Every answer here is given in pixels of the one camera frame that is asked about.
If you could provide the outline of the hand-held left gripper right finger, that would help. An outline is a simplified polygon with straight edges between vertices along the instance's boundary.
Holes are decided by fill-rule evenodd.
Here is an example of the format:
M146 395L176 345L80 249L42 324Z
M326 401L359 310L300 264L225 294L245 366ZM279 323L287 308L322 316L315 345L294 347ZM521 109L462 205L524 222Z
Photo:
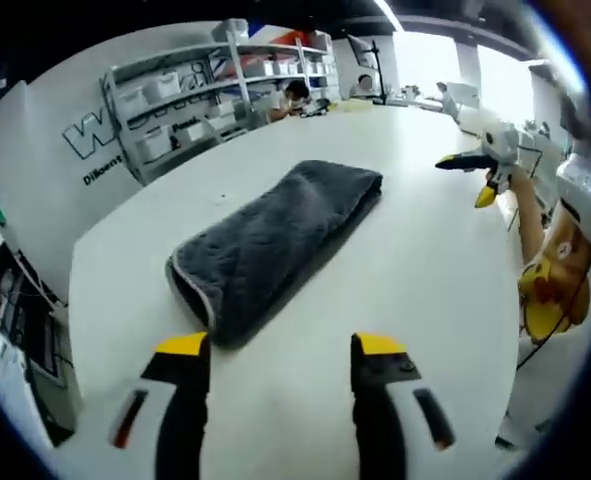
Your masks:
M395 338L350 343L352 419L362 479L496 479L493 410L465 384L439 385Z

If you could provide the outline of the person's right hand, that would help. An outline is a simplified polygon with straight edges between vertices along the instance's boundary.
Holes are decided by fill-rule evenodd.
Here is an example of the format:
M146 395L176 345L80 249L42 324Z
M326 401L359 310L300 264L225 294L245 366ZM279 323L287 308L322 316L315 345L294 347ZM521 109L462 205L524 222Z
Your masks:
M532 193L532 184L528 174L521 169L514 169L510 174L508 189L513 193L518 203L525 201Z

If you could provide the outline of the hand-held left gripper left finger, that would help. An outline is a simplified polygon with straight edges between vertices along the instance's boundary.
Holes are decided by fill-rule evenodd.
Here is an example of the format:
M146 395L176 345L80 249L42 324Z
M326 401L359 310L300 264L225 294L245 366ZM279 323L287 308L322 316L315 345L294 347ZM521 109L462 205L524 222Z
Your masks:
M90 479L198 479L210 360L205 332L159 344L139 377L80 415L75 471Z

